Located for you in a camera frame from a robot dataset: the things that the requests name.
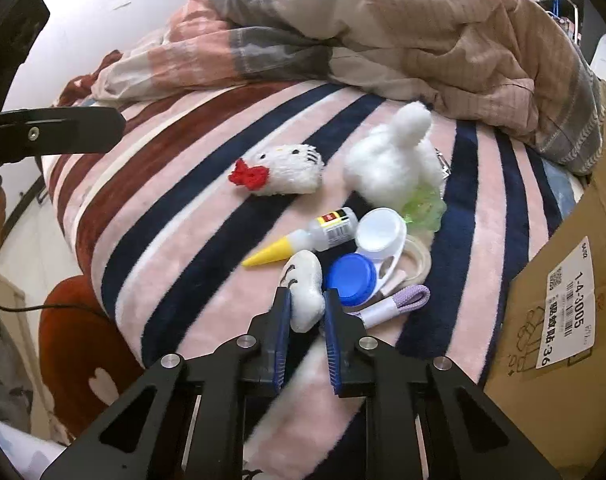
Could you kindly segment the glue bottle yellow tip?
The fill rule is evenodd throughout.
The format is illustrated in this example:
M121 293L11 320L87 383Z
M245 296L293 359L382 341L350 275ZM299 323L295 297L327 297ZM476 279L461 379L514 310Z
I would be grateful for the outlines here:
M325 252L354 239L358 218L350 207L327 212L242 261L246 268L288 260L301 250Z

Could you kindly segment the white kitty plush head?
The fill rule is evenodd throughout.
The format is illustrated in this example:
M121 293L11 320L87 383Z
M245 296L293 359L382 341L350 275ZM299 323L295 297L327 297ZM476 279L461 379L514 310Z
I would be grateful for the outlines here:
M257 196L305 195L318 191L324 169L315 146L285 144L239 158L228 181Z

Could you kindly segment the cardboard box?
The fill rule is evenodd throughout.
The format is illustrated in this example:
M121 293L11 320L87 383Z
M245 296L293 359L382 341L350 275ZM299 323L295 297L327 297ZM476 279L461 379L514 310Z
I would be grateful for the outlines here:
M582 198L510 286L485 392L563 478L606 460L606 123Z

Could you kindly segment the white fluffy bunny plush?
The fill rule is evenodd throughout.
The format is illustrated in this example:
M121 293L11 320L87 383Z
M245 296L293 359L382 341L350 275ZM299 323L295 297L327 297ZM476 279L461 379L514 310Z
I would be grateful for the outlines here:
M370 205L400 211L419 185L440 188L444 171L429 139L431 112L419 101L401 107L347 152L343 178Z

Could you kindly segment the pink grey patchwork duvet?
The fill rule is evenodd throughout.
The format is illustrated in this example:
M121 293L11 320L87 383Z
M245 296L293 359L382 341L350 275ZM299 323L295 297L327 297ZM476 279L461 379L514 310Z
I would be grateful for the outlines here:
M533 0L187 0L58 102L308 79L501 128L579 176L601 155L599 79Z

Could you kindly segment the white blue contact lens case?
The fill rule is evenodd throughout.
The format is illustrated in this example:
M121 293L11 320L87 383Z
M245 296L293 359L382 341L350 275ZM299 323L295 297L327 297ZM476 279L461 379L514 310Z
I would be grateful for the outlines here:
M344 307L367 304L392 277L406 236L406 222L394 209L370 210L358 223L355 252L332 263L325 279L326 288L337 291Z

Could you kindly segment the white tape roll dispenser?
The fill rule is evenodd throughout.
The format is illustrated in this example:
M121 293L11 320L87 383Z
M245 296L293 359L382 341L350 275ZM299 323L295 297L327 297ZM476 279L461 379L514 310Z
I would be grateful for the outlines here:
M429 248L419 238L407 235L403 252L387 284L380 289L382 296L391 296L407 286L422 285L431 271Z

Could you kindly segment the striped fleece blanket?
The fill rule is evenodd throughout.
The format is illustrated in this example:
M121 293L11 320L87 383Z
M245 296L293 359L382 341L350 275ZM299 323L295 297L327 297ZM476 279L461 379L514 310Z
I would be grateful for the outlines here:
M107 154L44 159L64 237L136 359L214 351L274 297L277 266L246 269L260 248L335 208L370 203L343 178L346 154L399 102L320 81L261 82L125 107ZM434 116L430 139L451 173L431 245L429 304L375 335L406 356L447 354L483 380L510 282L577 200L576 179L499 130ZM320 190L254 196L228 179L238 159L304 143Z

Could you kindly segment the red heart cushion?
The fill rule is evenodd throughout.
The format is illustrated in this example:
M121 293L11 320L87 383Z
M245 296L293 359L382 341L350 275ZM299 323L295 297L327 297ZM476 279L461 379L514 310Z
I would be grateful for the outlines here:
M47 296L38 361L50 432L61 444L79 437L144 372L83 275Z

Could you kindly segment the green translucent plastic toy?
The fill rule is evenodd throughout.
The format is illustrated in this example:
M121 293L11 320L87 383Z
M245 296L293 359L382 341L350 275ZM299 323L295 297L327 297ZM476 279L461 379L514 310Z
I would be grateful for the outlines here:
M441 228L446 209L447 206L438 188L429 184L419 184L402 208L401 216L410 231L422 230L435 233Z

